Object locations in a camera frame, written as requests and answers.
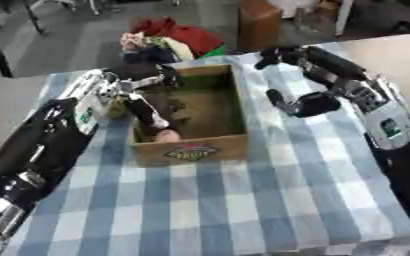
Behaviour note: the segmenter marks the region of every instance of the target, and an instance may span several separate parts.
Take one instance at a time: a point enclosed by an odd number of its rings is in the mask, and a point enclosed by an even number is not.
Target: box label
[[[205,143],[188,143],[169,151],[164,156],[195,162],[218,151],[219,149],[207,146]]]

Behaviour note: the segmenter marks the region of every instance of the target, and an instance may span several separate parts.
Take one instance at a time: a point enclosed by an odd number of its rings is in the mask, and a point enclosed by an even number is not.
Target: pile of clothes
[[[180,26],[171,18],[143,20],[121,37],[127,63],[193,60],[218,49],[222,40],[201,28]]]

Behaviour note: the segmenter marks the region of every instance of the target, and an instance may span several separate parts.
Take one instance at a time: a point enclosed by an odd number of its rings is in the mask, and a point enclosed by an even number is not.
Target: checkered tablecloth
[[[338,44],[323,47],[343,55]],[[258,59],[246,54],[176,64],[233,64],[248,123],[247,161],[137,167],[126,145],[128,120],[105,121],[6,255],[410,253],[410,220],[349,104],[327,115],[289,118],[270,105],[268,88],[294,98],[323,86],[288,65],[257,71]],[[50,75],[39,101],[57,96],[75,76]]]

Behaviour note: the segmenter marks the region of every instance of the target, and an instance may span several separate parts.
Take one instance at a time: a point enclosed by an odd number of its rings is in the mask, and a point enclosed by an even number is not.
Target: robot forearm
[[[36,204],[53,192],[75,165],[98,128],[97,117],[104,115],[115,99],[120,98],[127,110],[153,132],[170,127],[135,92],[136,88],[157,83],[176,86],[170,74],[157,68],[151,70],[155,73],[138,80],[134,75],[119,73],[119,69],[87,72],[58,99],[40,107],[2,145],[0,253]]]
[[[312,46],[270,49],[261,55],[257,68],[285,62],[302,68],[307,78],[328,89],[290,102],[281,92],[269,90],[272,104],[289,116],[309,117],[338,110],[339,98],[352,103],[374,157],[410,216],[410,108],[397,86],[382,76],[370,78],[356,64]]]

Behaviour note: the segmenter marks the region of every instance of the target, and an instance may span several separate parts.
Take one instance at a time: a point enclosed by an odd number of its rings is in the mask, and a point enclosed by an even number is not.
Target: pink ball
[[[163,130],[155,136],[155,142],[178,142],[180,140],[180,134],[174,130]]]

